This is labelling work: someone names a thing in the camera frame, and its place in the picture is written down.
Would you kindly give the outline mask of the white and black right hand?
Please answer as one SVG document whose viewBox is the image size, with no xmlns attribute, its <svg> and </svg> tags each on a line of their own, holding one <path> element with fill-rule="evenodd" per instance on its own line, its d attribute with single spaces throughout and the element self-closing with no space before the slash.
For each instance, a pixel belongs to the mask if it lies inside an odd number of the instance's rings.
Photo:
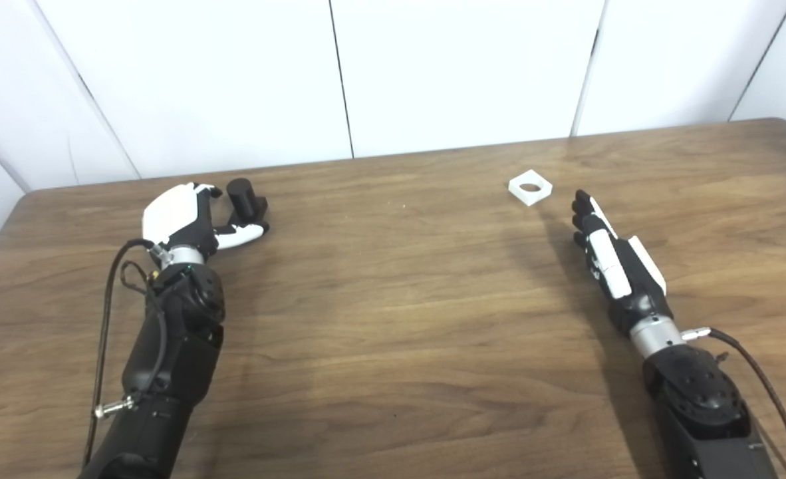
<svg viewBox="0 0 786 479">
<path fill-rule="evenodd" d="M 630 337 L 643 321 L 673 319 L 666 280 L 639 237 L 618 236 L 596 200 L 582 189 L 575 193 L 572 210 L 573 240 L 608 300 L 608 317 L 616 330 Z"/>
</svg>

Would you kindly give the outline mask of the white and black left hand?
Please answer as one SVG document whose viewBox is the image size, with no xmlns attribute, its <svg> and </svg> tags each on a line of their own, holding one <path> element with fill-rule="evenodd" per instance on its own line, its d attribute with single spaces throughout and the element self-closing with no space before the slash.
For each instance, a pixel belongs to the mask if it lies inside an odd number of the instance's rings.
<svg viewBox="0 0 786 479">
<path fill-rule="evenodd" d="M 224 194 L 223 189 L 197 182 L 168 189 L 144 210 L 142 238 L 163 249 L 189 246 L 210 257 L 268 233 L 269 225 L 263 221 L 265 198 L 253 196 L 253 188 L 244 178 L 229 183 L 227 194 L 233 212 L 225 225 L 215 226 L 211 201 Z"/>
</svg>

